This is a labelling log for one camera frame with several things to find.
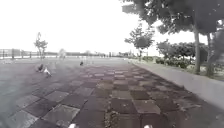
fence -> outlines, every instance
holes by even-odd
[[[45,57],[58,57],[57,52],[45,52]],[[79,53],[66,52],[66,56],[98,56],[98,57],[123,57],[123,56],[107,56],[103,53]],[[0,59],[23,59],[23,58],[40,58],[39,52],[24,51],[20,49],[0,49]]]

concrete wall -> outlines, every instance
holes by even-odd
[[[146,64],[136,60],[131,62],[179,86],[184,86],[201,99],[224,110],[224,82],[158,64]]]

tiled pavement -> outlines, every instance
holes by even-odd
[[[53,80],[27,93],[15,101],[18,109],[4,123],[10,128],[66,128],[71,123],[79,128],[223,126],[213,120],[223,119],[220,111],[211,110],[213,106],[159,76],[119,61],[117,66],[83,67],[74,78]]]

sky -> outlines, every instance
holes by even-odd
[[[127,52],[136,49],[124,42],[138,25],[138,16],[122,12],[119,0],[0,0],[1,49],[37,51],[38,32],[48,42],[47,51]],[[193,42],[194,35],[181,32],[161,35],[156,42]],[[157,55],[155,44],[149,55]]]

ground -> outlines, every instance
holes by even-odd
[[[116,58],[0,64],[0,128],[223,128],[223,111]]]

